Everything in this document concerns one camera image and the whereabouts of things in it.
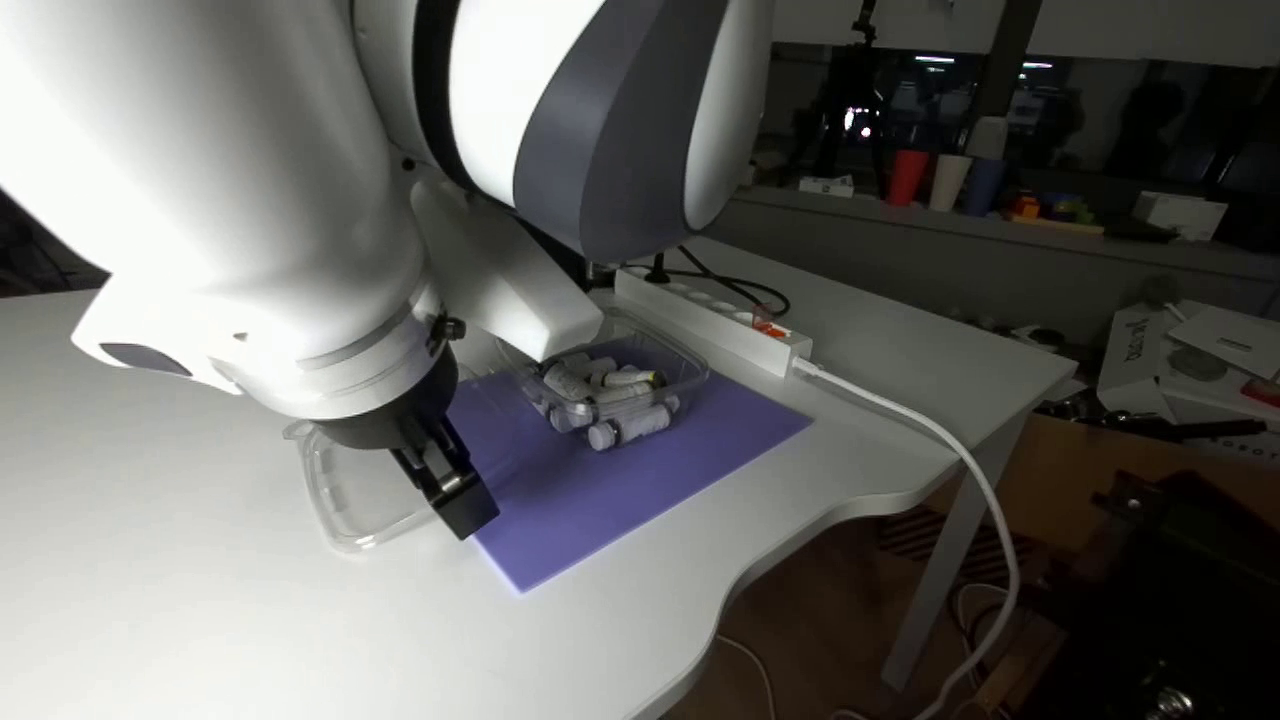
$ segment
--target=cup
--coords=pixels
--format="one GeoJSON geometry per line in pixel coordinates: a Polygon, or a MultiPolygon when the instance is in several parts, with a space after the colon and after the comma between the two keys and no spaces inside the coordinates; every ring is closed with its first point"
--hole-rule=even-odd
{"type": "Polygon", "coordinates": [[[983,158],[976,158],[976,162],[967,163],[958,214],[965,214],[965,215],[986,215],[990,206],[997,206],[1000,181],[1005,181],[1005,162],[983,162],[983,158]]]}
{"type": "Polygon", "coordinates": [[[937,158],[933,168],[933,191],[929,191],[929,207],[933,214],[951,214],[967,176],[967,158],[937,158]]]}
{"type": "Polygon", "coordinates": [[[929,173],[929,152],[921,152],[921,147],[896,152],[884,201],[890,207],[906,207],[923,190],[923,173],[929,173]]]}

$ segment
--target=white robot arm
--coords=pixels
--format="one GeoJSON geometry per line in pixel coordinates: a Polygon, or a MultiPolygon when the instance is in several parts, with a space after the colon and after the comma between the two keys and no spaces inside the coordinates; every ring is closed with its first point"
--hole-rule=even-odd
{"type": "Polygon", "coordinates": [[[110,274],[87,355],[392,449],[465,536],[494,507],[442,420],[442,307],[528,353],[596,329],[467,191],[587,262],[682,239],[743,168],[769,24],[772,0],[0,0],[0,184],[110,274]]]}

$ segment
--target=white table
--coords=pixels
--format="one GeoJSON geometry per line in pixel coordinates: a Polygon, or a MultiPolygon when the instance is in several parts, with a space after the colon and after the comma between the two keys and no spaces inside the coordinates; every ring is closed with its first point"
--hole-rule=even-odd
{"type": "MultiPolygon", "coordinates": [[[[904,306],[727,250],[704,256],[793,292],[823,366],[981,449],[1008,445],[1065,378],[904,306]]],[[[0,716],[657,716],[695,681],[734,589],[951,474],[944,449],[829,387],[709,355],[814,423],[516,598],[439,524],[366,560],[332,551],[282,420],[92,366],[67,345],[85,306],[0,306],[0,716]]]]}

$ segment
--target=white cable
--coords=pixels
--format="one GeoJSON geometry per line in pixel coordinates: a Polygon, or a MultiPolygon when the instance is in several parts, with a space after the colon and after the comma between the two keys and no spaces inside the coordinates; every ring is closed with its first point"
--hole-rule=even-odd
{"type": "Polygon", "coordinates": [[[1000,536],[1000,550],[1005,550],[1008,592],[1005,592],[1005,604],[1000,604],[986,636],[965,656],[965,665],[955,665],[955,673],[944,681],[944,687],[937,693],[937,702],[916,716],[916,720],[933,720],[933,716],[944,712],[944,704],[948,704],[948,698],[955,693],[955,686],[997,648],[997,642],[1005,636],[1005,629],[1008,629],[1008,619],[1010,619],[1014,592],[1019,592],[1025,582],[1019,582],[1019,570],[1014,570],[1014,550],[1010,550],[1010,536],[1008,536],[1005,507],[1000,507],[997,489],[990,489],[986,474],[981,470],[981,461],[965,449],[965,441],[955,441],[955,436],[951,436],[944,423],[937,423],[933,417],[921,417],[921,411],[910,411],[910,410],[904,410],[904,405],[896,405],[896,400],[887,400],[887,398],[876,398],[876,391],[867,391],[867,387],[860,387],[860,384],[851,384],[851,380],[842,380],[842,378],[835,378],[835,372],[829,372],[829,370],[818,370],[818,366],[811,366],[811,360],[802,360],[802,355],[793,355],[793,370],[795,370],[801,378],[823,380],[823,384],[831,384],[831,387],[841,387],[841,391],[847,391],[847,398],[857,398],[857,400],[867,400],[867,405],[876,405],[876,410],[884,410],[884,411],[890,411],[890,417],[904,417],[904,420],[921,423],[929,436],[937,436],[941,445],[948,445],[948,449],[965,461],[965,470],[972,474],[972,480],[976,480],[976,489],[983,492],[983,506],[986,506],[986,511],[990,511],[990,524],[997,524],[997,536],[1000,536]]]}
{"type": "Polygon", "coordinates": [[[757,665],[757,673],[760,673],[760,687],[762,687],[769,720],[776,720],[772,681],[769,681],[762,662],[760,662],[747,645],[739,645],[739,642],[732,642],[732,636],[714,636],[714,645],[724,645],[724,648],[732,648],[732,653],[739,653],[739,656],[747,656],[747,662],[757,665]]]}

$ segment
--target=purple mat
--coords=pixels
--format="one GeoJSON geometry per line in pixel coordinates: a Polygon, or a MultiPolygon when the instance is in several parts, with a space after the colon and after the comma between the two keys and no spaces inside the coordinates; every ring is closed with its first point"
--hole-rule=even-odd
{"type": "Polygon", "coordinates": [[[458,384],[447,417],[500,506],[500,516],[480,530],[480,543],[521,592],[807,423],[807,417],[714,372],[682,391],[682,411],[666,433],[610,454],[592,454],[585,436],[555,436],[510,378],[458,384]]]}

